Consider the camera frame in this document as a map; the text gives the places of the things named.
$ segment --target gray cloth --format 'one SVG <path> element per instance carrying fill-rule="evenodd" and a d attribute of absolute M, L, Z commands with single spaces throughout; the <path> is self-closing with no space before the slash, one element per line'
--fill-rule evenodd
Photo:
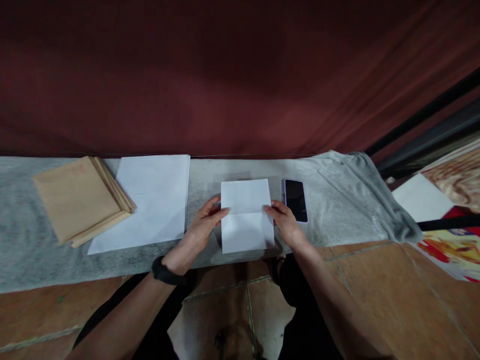
<path fill-rule="evenodd" d="M 0 293 L 146 272 L 157 256 L 178 242 L 95 255 L 87 255 L 90 242 L 77 249 L 58 245 L 32 176 L 73 160 L 0 157 Z M 107 159 L 105 163 L 116 175 L 120 160 Z M 360 152 L 343 155 L 330 151 L 280 160 L 192 159 L 186 224 L 205 201 L 220 193 L 221 181 L 265 178 L 271 198 L 277 200 L 283 198 L 284 178 L 303 181 L 309 223 L 300 226 L 316 247 L 421 239 L 417 224 L 395 202 L 372 161 Z M 194 268 L 291 252 L 279 240 L 277 249 L 222 254 L 220 235 L 216 228 Z"/>

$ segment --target red curtain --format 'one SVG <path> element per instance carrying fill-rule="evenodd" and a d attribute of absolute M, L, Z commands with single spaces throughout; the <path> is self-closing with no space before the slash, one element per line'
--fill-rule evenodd
<path fill-rule="evenodd" d="M 365 150 L 480 66 L 478 1 L 10 1 L 3 155 Z"/>

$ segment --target tile floor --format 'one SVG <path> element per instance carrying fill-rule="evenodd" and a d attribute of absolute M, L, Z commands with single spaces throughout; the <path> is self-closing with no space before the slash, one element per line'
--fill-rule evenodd
<path fill-rule="evenodd" d="M 457 281 L 409 245 L 319 248 L 399 359 L 479 359 L 480 284 Z M 0 295 L 0 360 L 64 359 L 91 313 L 121 277 Z M 294 309 L 265 262 L 211 269 L 169 329 L 180 359 L 276 359 Z"/>

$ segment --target smartphone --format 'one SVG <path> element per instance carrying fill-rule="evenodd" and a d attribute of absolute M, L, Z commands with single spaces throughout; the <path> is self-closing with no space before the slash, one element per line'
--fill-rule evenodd
<path fill-rule="evenodd" d="M 307 203 L 305 202 L 304 183 L 298 180 L 284 179 L 285 205 L 287 205 L 298 223 L 308 223 Z"/>

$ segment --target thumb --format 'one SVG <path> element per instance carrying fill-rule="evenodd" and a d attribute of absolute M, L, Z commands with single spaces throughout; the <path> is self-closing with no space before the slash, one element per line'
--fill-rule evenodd
<path fill-rule="evenodd" d="M 210 219 L 212 220 L 212 222 L 214 222 L 215 224 L 218 223 L 220 220 L 222 220 L 224 217 L 227 216 L 227 214 L 229 213 L 230 209 L 228 207 L 226 208 L 223 208 L 222 210 L 220 210 L 219 212 L 216 212 L 215 214 L 213 214 Z"/>
<path fill-rule="evenodd" d="M 268 205 L 265 205 L 263 207 L 263 210 L 265 210 L 265 212 L 275 221 L 278 221 L 279 220 L 279 217 L 280 217 L 280 213 L 275 210 L 273 207 L 270 207 Z"/>

